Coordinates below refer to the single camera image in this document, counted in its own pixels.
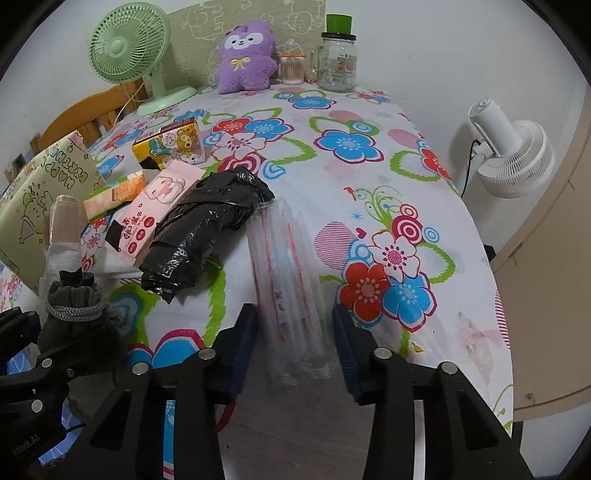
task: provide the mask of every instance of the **white clip fan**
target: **white clip fan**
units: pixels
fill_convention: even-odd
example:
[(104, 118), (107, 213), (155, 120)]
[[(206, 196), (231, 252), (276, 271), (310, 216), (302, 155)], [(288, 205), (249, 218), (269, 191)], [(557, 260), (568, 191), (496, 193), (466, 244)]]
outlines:
[(552, 174), (554, 150), (541, 125), (529, 120), (510, 123), (494, 100), (487, 98), (469, 111), (484, 142), (474, 149), (476, 169), (485, 189), (499, 198), (517, 198), (541, 187)]

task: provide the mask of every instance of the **plastic straw pack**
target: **plastic straw pack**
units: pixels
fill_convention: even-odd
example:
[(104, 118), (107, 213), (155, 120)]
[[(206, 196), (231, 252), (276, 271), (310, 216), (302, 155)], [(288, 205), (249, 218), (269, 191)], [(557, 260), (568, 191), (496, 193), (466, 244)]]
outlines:
[(247, 232), (273, 386), (329, 377), (328, 314), (303, 222), (275, 200), (255, 212)]

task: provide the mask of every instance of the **cabinet door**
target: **cabinet door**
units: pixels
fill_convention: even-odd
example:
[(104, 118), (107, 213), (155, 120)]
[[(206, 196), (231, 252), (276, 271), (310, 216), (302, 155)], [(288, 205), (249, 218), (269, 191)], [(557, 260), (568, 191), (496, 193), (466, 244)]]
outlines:
[(582, 159), (586, 165), (495, 274), (511, 341), (517, 417), (520, 408), (529, 410), (525, 417), (572, 408), (574, 395), (580, 404), (591, 400), (589, 162)]

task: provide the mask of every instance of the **green desk fan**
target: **green desk fan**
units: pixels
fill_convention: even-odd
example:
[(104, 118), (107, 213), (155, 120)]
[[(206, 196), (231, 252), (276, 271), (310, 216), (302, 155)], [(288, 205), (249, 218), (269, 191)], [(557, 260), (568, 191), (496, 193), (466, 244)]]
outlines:
[(133, 82), (144, 77), (153, 98), (139, 108), (149, 115), (195, 95), (193, 87), (167, 90), (160, 61), (170, 42), (168, 15), (157, 5), (133, 2), (109, 13), (90, 41), (90, 63), (96, 74), (110, 83)]

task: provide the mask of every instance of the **green lid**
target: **green lid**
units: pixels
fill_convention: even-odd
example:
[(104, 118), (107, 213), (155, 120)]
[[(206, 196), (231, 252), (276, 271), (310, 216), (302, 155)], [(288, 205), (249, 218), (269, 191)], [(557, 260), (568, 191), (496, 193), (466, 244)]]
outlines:
[(353, 17), (348, 15), (326, 15), (326, 31), (329, 33), (351, 34), (351, 22)]

